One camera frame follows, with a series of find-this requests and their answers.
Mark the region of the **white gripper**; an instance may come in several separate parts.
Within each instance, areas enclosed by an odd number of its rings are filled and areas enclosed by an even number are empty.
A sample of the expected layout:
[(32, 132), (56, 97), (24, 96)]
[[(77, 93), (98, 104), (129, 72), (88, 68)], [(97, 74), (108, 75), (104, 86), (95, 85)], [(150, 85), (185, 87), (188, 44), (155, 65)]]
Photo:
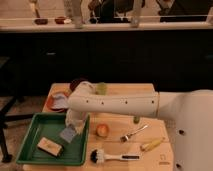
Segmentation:
[(66, 113), (65, 125), (72, 125), (75, 128), (76, 132), (78, 134), (81, 134), (84, 129), (87, 117), (88, 114), (85, 112), (76, 112), (69, 109)]

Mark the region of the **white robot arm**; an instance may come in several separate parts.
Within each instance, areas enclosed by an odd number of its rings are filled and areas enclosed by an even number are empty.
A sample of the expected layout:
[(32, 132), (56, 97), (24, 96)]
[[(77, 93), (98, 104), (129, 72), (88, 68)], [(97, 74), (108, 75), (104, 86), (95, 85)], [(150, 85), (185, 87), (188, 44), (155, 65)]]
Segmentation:
[(171, 119), (173, 171), (213, 171), (213, 90), (98, 95), (83, 81), (68, 97), (65, 123), (77, 126), (89, 112)]

